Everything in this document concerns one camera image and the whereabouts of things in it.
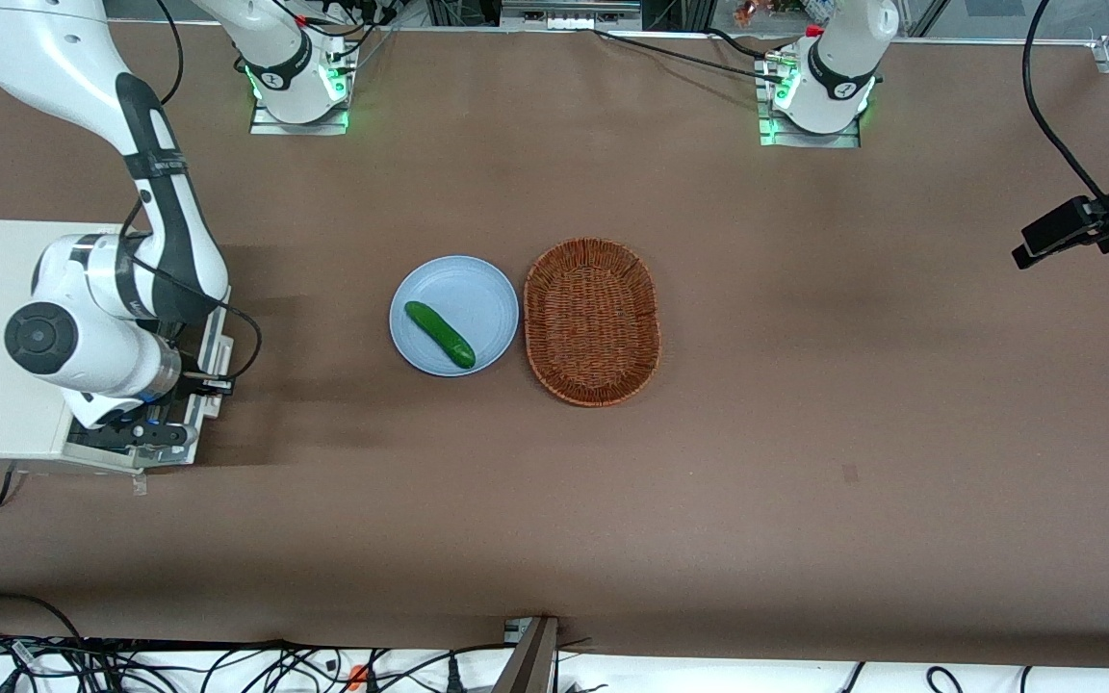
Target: brown tabletop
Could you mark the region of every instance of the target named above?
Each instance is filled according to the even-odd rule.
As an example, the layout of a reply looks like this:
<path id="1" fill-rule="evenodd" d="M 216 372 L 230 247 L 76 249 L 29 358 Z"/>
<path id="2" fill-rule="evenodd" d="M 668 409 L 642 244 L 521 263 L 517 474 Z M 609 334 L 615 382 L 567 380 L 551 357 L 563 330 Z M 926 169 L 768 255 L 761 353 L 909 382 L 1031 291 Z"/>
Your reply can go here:
<path id="1" fill-rule="evenodd" d="M 405 32 L 347 135 L 251 136 L 227 37 L 182 34 L 169 114 L 264 353 L 149 495 L 29 478 L 0 589 L 106 636 L 466 645 L 547 611 L 613 653 L 1109 663 L 1109 256 L 1013 266 L 1083 191 L 1019 48 L 894 45 L 862 150 L 783 150 L 747 79 L 590 34 Z M 114 35 L 167 86 L 166 27 Z M 1109 75 L 1039 48 L 1036 84 L 1109 187 Z M 118 221 L 132 193 L 0 91 L 0 218 Z M 560 404 L 519 340 L 456 380 L 393 349 L 418 264 L 519 287 L 576 236 L 653 273 L 637 398 Z"/>

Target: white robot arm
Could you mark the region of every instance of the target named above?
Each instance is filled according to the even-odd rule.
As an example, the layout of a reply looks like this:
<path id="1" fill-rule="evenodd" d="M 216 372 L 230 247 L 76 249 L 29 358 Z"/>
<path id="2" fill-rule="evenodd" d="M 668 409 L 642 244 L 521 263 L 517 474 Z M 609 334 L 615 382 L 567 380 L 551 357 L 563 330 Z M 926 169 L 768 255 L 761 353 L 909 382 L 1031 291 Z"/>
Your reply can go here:
<path id="1" fill-rule="evenodd" d="M 99 0 L 0 0 L 0 86 L 110 142 L 150 217 L 142 241 L 59 237 L 3 334 L 17 364 L 64 389 L 81 425 L 104 426 L 166 394 L 181 371 L 173 347 L 135 320 L 199 324 L 215 307 L 207 297 L 227 294 L 225 264 L 162 104 L 119 57 Z"/>
<path id="2" fill-rule="evenodd" d="M 193 0 L 212 14 L 242 53 L 260 101 L 281 122 L 307 123 L 344 101 L 329 73 L 342 64 L 344 39 L 304 30 L 282 8 L 288 0 Z M 295 4 L 298 14 L 304 8 Z"/>
<path id="3" fill-rule="evenodd" d="M 836 0 L 824 33 L 793 45 L 797 73 L 777 93 L 776 109 L 808 132 L 845 130 L 866 105 L 879 58 L 899 23 L 893 0 Z"/>

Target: light blue plate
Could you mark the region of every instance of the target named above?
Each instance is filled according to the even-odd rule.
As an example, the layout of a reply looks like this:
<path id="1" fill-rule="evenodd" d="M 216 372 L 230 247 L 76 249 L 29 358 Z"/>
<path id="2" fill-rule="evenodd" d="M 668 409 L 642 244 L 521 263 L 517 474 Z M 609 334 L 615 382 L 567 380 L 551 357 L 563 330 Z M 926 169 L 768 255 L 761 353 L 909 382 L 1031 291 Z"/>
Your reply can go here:
<path id="1" fill-rule="evenodd" d="M 405 304 L 420 302 L 452 325 L 474 347 L 474 368 L 459 368 L 430 335 L 405 313 Z M 520 304 L 516 289 L 499 268 L 468 255 L 448 255 L 415 268 L 391 297 L 388 326 L 397 350 L 415 368 L 455 377 L 489 367 L 516 337 Z"/>

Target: green cucumber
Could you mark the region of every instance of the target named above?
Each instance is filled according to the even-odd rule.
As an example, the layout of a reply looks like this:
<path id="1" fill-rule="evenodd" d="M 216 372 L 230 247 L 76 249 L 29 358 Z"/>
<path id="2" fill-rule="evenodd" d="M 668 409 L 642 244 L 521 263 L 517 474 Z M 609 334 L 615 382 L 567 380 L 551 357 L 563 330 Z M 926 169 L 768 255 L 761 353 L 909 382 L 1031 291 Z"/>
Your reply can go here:
<path id="1" fill-rule="evenodd" d="M 452 329 L 452 325 L 448 325 L 448 320 L 445 320 L 439 313 L 427 304 L 418 302 L 406 303 L 405 313 L 423 332 L 430 335 L 435 344 L 439 344 L 439 348 L 452 359 L 454 364 L 461 368 L 474 368 L 474 364 L 477 363 L 474 347 L 465 342 L 461 333 Z"/>

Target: wicker basket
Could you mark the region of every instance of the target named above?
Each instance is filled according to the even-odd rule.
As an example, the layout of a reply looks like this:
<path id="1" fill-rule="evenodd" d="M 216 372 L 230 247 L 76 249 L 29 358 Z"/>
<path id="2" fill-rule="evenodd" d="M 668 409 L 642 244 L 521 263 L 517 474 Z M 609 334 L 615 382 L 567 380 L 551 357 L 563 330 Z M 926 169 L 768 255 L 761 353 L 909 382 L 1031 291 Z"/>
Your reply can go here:
<path id="1" fill-rule="evenodd" d="M 574 237 L 525 281 L 525 350 L 556 398 L 608 407 L 653 377 L 661 356 L 653 277 L 624 245 Z"/>

